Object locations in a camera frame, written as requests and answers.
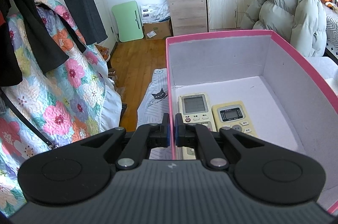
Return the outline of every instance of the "plastic-wrapped tissue package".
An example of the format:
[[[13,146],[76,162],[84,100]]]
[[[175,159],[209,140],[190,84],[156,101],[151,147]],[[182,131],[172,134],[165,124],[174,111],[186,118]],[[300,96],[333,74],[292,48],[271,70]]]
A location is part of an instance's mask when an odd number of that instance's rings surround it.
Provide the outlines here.
[[[169,4],[141,5],[141,19],[143,24],[162,22],[170,18]]]

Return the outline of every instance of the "beige down jacket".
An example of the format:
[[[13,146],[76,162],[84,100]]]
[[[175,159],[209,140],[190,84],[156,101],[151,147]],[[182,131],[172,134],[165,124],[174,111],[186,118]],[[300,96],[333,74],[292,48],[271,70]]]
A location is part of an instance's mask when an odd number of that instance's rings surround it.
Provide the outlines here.
[[[326,14],[320,0],[254,0],[241,29],[274,30],[303,56],[323,56]]]

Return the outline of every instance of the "floral quilt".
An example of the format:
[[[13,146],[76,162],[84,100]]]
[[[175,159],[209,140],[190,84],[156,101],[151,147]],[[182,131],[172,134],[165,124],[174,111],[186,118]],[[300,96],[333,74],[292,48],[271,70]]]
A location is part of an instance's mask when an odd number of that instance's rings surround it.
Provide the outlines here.
[[[21,14],[8,24],[23,81],[3,88],[14,106],[56,146],[99,133],[106,93],[100,66],[106,65],[94,45],[87,46],[68,9],[58,0],[36,0],[53,40],[69,56],[57,69],[43,74],[29,45]],[[81,53],[62,24],[60,15],[86,46]],[[12,215],[24,203],[17,173],[24,160],[49,148],[11,110],[0,114],[0,211]]]

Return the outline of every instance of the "floor mat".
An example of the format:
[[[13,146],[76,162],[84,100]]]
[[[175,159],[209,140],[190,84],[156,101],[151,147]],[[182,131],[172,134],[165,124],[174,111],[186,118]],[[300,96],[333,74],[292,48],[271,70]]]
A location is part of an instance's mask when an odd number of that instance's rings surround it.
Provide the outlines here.
[[[146,94],[137,110],[137,127],[148,123],[161,123],[169,112],[167,69],[155,69]],[[151,150],[149,159],[171,159],[171,148]]]

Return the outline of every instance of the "wooden floor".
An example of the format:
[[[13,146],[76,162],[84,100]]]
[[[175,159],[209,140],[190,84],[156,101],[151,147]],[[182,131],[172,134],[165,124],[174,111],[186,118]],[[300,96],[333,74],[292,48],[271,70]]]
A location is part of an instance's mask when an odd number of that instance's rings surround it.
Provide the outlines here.
[[[119,42],[110,60],[116,69],[117,87],[125,87],[122,102],[127,103],[120,126],[134,131],[137,109],[145,95],[154,69],[166,67],[165,40],[134,40]]]

